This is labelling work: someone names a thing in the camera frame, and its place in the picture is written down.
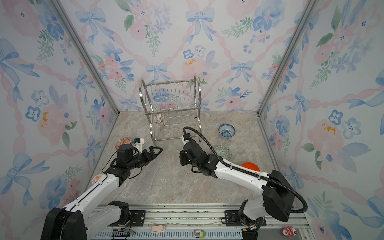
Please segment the white maroon patterned bowl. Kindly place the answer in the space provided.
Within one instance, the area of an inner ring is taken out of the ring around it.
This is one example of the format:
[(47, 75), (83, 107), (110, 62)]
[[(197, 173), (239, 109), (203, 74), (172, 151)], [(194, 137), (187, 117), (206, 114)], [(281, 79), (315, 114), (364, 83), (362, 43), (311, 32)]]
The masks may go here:
[(161, 125), (161, 126), (166, 125), (165, 115), (163, 113), (155, 114), (155, 120), (158, 125)]

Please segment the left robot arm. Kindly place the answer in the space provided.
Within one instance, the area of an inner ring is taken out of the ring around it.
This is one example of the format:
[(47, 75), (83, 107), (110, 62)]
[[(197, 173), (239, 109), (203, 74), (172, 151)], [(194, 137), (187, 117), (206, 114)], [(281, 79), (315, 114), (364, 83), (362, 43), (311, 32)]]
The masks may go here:
[(161, 147), (143, 149), (141, 143), (120, 145), (103, 171), (87, 191), (63, 208), (53, 208), (46, 216), (42, 240), (90, 240), (109, 225), (128, 226), (132, 221), (129, 204), (112, 201), (103, 210), (96, 207), (125, 180), (132, 179), (133, 169), (141, 170), (163, 151)]

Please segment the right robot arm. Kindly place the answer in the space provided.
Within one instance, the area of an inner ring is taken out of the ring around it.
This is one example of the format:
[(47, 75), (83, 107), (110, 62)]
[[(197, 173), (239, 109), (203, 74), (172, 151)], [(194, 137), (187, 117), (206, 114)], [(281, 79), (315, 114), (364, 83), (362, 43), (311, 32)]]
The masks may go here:
[(277, 171), (273, 170), (270, 174), (251, 172), (221, 157), (208, 155), (194, 140), (184, 141), (180, 162), (183, 166), (191, 165), (193, 169), (196, 168), (196, 173), (236, 183), (261, 196), (259, 199), (245, 200), (242, 203), (237, 212), (242, 225), (253, 227), (257, 219), (265, 216), (271, 216), (281, 222), (289, 220), (295, 196), (286, 188), (269, 181), (272, 179), (279, 184), (283, 183), (283, 176)]

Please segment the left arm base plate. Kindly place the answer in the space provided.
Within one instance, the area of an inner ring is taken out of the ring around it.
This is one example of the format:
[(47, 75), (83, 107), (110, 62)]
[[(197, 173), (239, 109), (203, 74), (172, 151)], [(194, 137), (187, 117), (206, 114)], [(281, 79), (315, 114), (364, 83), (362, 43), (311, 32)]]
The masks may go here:
[(119, 220), (121, 227), (142, 227), (146, 216), (145, 210), (133, 210), (123, 213), (123, 218)]

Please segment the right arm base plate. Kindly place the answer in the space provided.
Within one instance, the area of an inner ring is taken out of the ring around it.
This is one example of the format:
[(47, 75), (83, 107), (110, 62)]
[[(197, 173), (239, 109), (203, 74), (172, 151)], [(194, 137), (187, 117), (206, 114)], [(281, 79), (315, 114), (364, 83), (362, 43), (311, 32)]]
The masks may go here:
[(265, 227), (267, 225), (265, 217), (261, 217), (256, 220), (251, 220), (245, 215), (240, 215), (238, 211), (231, 210), (224, 211), (224, 214), (225, 216), (221, 218), (221, 222), (227, 227)]

